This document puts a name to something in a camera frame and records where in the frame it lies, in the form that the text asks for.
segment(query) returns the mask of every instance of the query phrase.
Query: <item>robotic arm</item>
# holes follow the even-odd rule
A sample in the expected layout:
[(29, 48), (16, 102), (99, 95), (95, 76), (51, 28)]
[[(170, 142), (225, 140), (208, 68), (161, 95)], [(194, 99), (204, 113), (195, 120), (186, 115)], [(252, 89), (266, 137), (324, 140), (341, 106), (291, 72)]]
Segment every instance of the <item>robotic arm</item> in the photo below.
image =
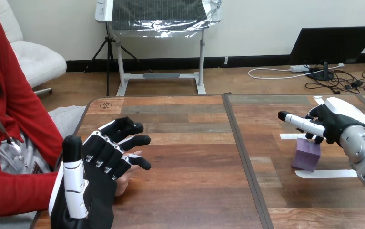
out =
[(296, 126), (306, 138), (321, 143), (337, 142), (349, 158), (350, 166), (356, 171), (359, 180), (365, 186), (365, 115), (351, 104), (334, 97), (326, 99), (306, 115), (298, 117), (287, 111), (280, 111), (278, 118)]
[(49, 215), (53, 229), (109, 229), (116, 182), (132, 165), (149, 170), (143, 157), (124, 152), (147, 145), (142, 124), (128, 117), (94, 131), (84, 143), (75, 136), (63, 141), (63, 162), (53, 187)]

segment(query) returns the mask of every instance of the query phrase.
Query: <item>tripod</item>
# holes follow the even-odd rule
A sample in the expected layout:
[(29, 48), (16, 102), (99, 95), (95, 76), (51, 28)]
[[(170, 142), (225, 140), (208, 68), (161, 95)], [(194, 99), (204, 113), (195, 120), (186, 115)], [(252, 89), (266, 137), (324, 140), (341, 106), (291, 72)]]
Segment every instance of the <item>tripod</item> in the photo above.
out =
[[(110, 61), (115, 63), (114, 61), (114, 57), (112, 55), (112, 43), (116, 43), (116, 40), (114, 38), (112, 38), (110, 36), (110, 33), (108, 31), (108, 23), (105, 23), (105, 29), (107, 30), (107, 36), (105, 37), (104, 42), (102, 43), (102, 45), (100, 46), (100, 48), (98, 49), (98, 51), (96, 52), (96, 54), (94, 55), (93, 59), (91, 60), (91, 63), (94, 63), (95, 58), (97, 57), (98, 53), (101, 51), (101, 49), (104, 47), (104, 45), (106, 43), (107, 44), (107, 96), (110, 95)], [(139, 61), (138, 58), (136, 58), (131, 52), (129, 52), (127, 49), (125, 49), (123, 46), (121, 46), (122, 50), (124, 50), (128, 55), (130, 55), (139, 65), (141, 65), (141, 62)], [(89, 66), (86, 66), (86, 69), (84, 70), (84, 72), (87, 72), (89, 70)]]

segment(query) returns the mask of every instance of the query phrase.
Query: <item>grey pants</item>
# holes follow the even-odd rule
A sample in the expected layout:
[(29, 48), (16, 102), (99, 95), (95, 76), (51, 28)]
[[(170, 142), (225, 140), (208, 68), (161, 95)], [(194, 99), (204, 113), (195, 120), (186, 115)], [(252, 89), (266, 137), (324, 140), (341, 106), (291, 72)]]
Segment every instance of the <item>grey pants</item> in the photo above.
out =
[[(85, 106), (59, 107), (49, 112), (62, 137), (73, 134), (85, 108)], [(22, 134), (22, 137), (24, 143), (17, 142), (17, 144), (22, 149), (23, 157), (26, 159), (29, 169), (26, 169), (23, 163), (16, 158), (16, 155), (10, 152), (7, 148), (7, 143), (2, 142), (0, 146), (0, 164), (2, 171), (13, 174), (29, 173), (30, 169), (33, 168), (34, 162), (37, 162), (43, 171), (47, 171), (46, 162), (34, 147), (33, 143), (26, 135)], [(36, 211), (15, 216), (0, 217), (0, 229), (28, 229), (35, 214)]]

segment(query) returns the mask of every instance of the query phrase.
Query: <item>purple cube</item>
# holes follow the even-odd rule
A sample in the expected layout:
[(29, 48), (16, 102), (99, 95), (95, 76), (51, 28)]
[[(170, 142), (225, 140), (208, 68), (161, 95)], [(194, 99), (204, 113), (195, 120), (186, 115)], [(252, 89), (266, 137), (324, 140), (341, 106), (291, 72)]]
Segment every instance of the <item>purple cube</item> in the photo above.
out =
[(314, 172), (320, 159), (320, 145), (298, 138), (292, 159), (292, 167)]

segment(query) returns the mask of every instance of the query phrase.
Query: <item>white pole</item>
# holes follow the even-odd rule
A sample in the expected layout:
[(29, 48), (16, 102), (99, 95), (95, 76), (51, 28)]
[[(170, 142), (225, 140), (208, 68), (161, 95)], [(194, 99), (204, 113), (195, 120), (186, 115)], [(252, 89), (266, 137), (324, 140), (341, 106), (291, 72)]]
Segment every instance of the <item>white pole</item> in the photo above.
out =
[(205, 29), (202, 29), (202, 36), (200, 41), (200, 51), (199, 51), (199, 80), (198, 86), (203, 86), (203, 48), (205, 47), (205, 41), (203, 40), (205, 34)]
[(123, 77), (124, 72), (123, 72), (123, 62), (122, 62), (122, 49), (121, 49), (121, 41), (119, 38), (115, 43), (115, 47), (117, 47), (117, 52), (118, 52), (118, 69), (120, 74), (121, 87), (125, 87), (125, 79)]

